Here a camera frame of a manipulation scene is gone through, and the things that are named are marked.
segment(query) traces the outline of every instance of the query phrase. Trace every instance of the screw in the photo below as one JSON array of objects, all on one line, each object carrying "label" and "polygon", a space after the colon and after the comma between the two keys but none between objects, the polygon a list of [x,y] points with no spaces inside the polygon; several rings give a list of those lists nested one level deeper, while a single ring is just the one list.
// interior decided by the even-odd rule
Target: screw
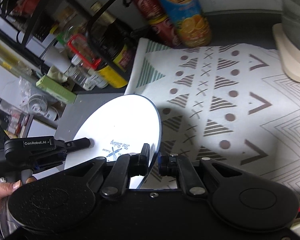
[{"label": "screw", "polygon": [[206,190],[203,187],[192,187],[189,191],[194,196],[206,193]]},{"label": "screw", "polygon": [[156,192],[151,192],[149,195],[151,198],[159,197],[159,194]]},{"label": "screw", "polygon": [[105,187],[101,190],[101,192],[106,196],[114,195],[118,192],[116,187]]}]

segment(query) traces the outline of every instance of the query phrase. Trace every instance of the fingernail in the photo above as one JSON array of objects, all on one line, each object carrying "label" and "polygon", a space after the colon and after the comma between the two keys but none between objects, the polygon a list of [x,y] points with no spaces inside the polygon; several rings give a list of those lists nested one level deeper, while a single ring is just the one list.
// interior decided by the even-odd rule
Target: fingernail
[{"label": "fingernail", "polygon": [[26,184],[36,181],[37,179],[34,176],[31,176],[27,179]]},{"label": "fingernail", "polygon": [[20,184],[21,184],[21,180],[19,180],[19,181],[13,183],[13,185],[12,185],[13,189],[16,190],[17,188],[19,188],[19,187],[20,187]]}]

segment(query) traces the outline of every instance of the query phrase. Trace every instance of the gray surface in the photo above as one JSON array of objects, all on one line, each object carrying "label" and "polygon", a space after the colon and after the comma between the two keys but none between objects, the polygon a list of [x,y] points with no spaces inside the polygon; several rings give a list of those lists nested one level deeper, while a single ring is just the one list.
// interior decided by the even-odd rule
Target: gray surface
[{"label": "gray surface", "polygon": [[55,139],[71,141],[88,117],[106,102],[123,93],[78,95],[73,104],[68,104],[59,121]]}]

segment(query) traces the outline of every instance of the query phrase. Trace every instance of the red canister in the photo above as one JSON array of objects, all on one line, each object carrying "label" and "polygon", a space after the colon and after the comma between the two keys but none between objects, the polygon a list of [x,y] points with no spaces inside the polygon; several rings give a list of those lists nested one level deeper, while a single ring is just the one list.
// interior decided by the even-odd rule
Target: red canister
[{"label": "red canister", "polygon": [[175,48],[181,44],[176,29],[167,15],[162,15],[156,19],[149,20],[148,23],[165,45]]},{"label": "red canister", "polygon": [[164,14],[158,0],[132,0],[146,20],[154,19]]}]

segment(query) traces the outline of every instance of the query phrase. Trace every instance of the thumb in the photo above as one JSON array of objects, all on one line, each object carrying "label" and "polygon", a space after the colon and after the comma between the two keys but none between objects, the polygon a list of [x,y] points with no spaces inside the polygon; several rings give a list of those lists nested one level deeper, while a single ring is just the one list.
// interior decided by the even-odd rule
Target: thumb
[{"label": "thumb", "polygon": [[10,196],[22,185],[21,181],[15,183],[0,183],[0,199]]}]

